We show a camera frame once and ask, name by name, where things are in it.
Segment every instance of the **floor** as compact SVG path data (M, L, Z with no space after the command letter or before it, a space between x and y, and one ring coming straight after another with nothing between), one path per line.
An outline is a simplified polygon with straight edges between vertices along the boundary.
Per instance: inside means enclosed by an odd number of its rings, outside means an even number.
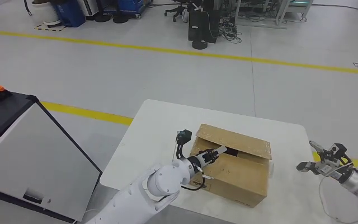
M315 3L358 7L355 0ZM125 24L88 21L79 28L52 32L35 30L39 18L28 16L23 1L9 0L0 5L0 31L194 51L187 41L187 24L164 17L166 8L171 7L148 9L141 20ZM218 39L203 52L356 69L357 11L312 6L307 19L306 23L288 23L287 30L239 26L242 43ZM306 128L310 139L324 147L343 143L349 156L358 158L357 73L18 35L0 34L0 44L0 84L42 101L133 118L145 99L155 99L297 123ZM80 116L53 115L101 169L127 129ZM344 221L358 219L354 212L358 201L349 193L329 181L323 190L332 215ZM88 208L103 206L114 193L100 186ZM151 223L174 223L173 217L183 216L188 217L187 223L221 223L172 207ZM23 223L34 223L34 219Z

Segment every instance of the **cardboard box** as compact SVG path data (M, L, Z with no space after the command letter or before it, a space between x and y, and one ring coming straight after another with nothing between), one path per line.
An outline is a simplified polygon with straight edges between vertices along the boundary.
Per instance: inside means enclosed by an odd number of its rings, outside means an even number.
M228 130L202 124L196 133L191 155L208 148L226 146L229 149L203 171L214 179L205 179L204 190L234 200L251 208L267 196L270 143ZM197 173L191 184L202 183Z

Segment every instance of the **white desk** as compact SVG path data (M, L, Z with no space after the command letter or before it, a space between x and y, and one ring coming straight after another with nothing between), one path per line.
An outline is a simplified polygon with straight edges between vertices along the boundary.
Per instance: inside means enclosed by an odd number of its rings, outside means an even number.
M178 130L193 132L183 148L188 156L202 123L271 143L275 168L268 196L255 208L247 208L204 190L182 189L173 206L240 224L328 223L319 202L318 177L296 170L299 162L313 159L305 129L250 116L146 100L104 171L101 184L120 190L154 163L170 164Z

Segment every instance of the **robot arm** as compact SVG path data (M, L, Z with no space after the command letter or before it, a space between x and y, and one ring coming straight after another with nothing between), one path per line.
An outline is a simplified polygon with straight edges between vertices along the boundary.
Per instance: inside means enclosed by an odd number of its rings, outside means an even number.
M329 150L325 150L313 141L309 141L309 144L317 151L321 161L301 162L296 167L297 170L301 172L312 171L315 175L330 176L349 192L358 196L358 171L354 168L352 160L346 155L346 147L336 143Z
M178 133L177 159L171 165L155 165L142 176L120 190L113 199L87 224L143 224L155 214L168 206L178 195L180 188L188 184L190 179L202 168L215 162L218 156L227 150L226 147L208 149L198 155L185 158L182 146L191 139L191 132L184 130ZM152 200L143 188L147 181L150 194L162 197L158 202Z

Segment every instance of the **blue container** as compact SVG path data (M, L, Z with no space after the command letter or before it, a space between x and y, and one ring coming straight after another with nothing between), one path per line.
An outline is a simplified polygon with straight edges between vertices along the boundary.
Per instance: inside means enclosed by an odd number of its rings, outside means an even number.
M78 27L86 21L77 0L51 0L64 26Z
M123 14L140 13L139 10L143 5L143 0L118 0L120 12Z

